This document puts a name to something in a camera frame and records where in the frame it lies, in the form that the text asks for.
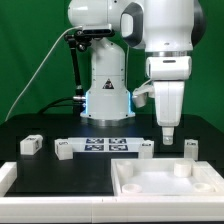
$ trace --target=cable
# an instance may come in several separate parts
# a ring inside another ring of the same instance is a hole
[[[38,114],[43,114],[45,111],[47,111],[48,109],[53,108],[53,107],[74,107],[74,106],[80,106],[80,103],[51,105],[51,106],[48,106],[48,107],[45,107],[45,108],[41,109],[38,112]]]
[[[58,44],[58,42],[62,39],[62,37],[64,37],[64,35],[72,30],[78,29],[80,28],[80,26],[78,27],[72,27],[70,29],[67,29],[65,32],[63,32],[61,34],[61,36],[56,40],[56,42],[54,43],[54,45],[52,46],[52,48],[50,49],[50,51],[48,52],[48,54],[46,55],[46,57],[44,58],[44,60],[42,61],[42,63],[40,64],[40,66],[38,67],[38,69],[36,70],[36,72],[34,73],[33,77],[30,79],[30,81],[28,82],[28,84],[25,86],[25,88],[23,89],[23,91],[19,94],[19,96],[16,98],[15,102],[13,103],[13,105],[11,106],[5,121],[7,121],[12,113],[12,111],[14,110],[15,106],[17,105],[18,101],[22,98],[23,94],[26,92],[26,90],[28,89],[28,87],[30,86],[30,84],[33,82],[33,80],[36,78],[37,74],[39,73],[40,69],[43,67],[44,63],[47,61],[47,59],[49,58],[50,54],[52,53],[52,51],[54,50],[54,48],[56,47],[56,45]]]
[[[143,86],[145,86],[146,84],[148,84],[149,82],[151,82],[152,80],[151,79],[149,79],[149,80],[147,80],[146,82],[144,82],[140,87],[143,87]]]
[[[38,114],[42,114],[42,113],[44,113],[44,111],[46,110],[46,108],[49,108],[51,106],[54,106],[57,103],[61,103],[61,102],[64,102],[64,101],[73,101],[73,97],[65,97],[65,98],[61,98],[61,99],[55,100],[52,103],[49,103],[44,108],[42,108],[41,110],[39,110],[38,111]]]

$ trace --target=robot arm segment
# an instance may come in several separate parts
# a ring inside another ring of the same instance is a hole
[[[135,26],[141,23],[130,21],[136,21],[136,16],[141,21],[142,14],[134,12],[134,8],[140,7],[144,12],[143,29],[137,30]],[[198,0],[145,0],[143,4],[137,1],[130,4],[121,17],[124,40],[135,48],[145,44],[146,73],[153,82],[154,94],[151,95],[155,97],[157,122],[163,128],[166,145],[173,143],[173,130],[180,122],[184,80],[191,74],[191,58],[187,53],[193,50],[193,37],[196,44],[203,36],[203,21]],[[133,93],[137,107],[146,103],[148,88],[144,90],[139,88]]]

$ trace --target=black cable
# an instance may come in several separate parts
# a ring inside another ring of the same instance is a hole
[[[80,106],[80,103],[76,103],[76,104],[60,104],[60,105],[51,105],[49,107],[45,107],[43,109],[41,109],[41,113],[38,112],[38,114],[44,114],[44,112],[46,112],[48,109],[50,108],[55,108],[55,107],[74,107],[74,106]]]
[[[38,114],[43,114],[46,110],[48,110],[49,107],[54,106],[55,104],[64,102],[64,101],[73,101],[73,97],[64,97],[58,100],[53,101],[52,103],[48,104],[44,108],[38,111]]]

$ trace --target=black table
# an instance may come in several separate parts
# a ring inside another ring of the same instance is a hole
[[[34,156],[20,155],[20,141],[41,134],[43,147]],[[74,153],[59,161],[54,140],[68,137],[136,137],[155,142],[154,157],[183,157],[184,140],[199,141],[199,160],[208,161],[224,176],[224,134],[204,119],[183,115],[175,129],[174,144],[162,144],[162,130],[153,115],[138,115],[133,124],[100,128],[81,123],[73,115],[25,114],[0,125],[0,165],[17,161],[18,178],[6,197],[111,196],[111,158],[137,158],[137,153]]]

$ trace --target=white cube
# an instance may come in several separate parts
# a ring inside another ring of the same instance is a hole
[[[29,135],[20,142],[21,155],[34,155],[42,148],[43,137],[41,135]]]
[[[198,160],[198,140],[186,139],[184,143],[184,158]]]
[[[73,159],[73,149],[68,139],[55,140],[55,153],[59,160]]]
[[[144,141],[138,149],[139,159],[150,159],[154,154],[154,141],[146,140]]]

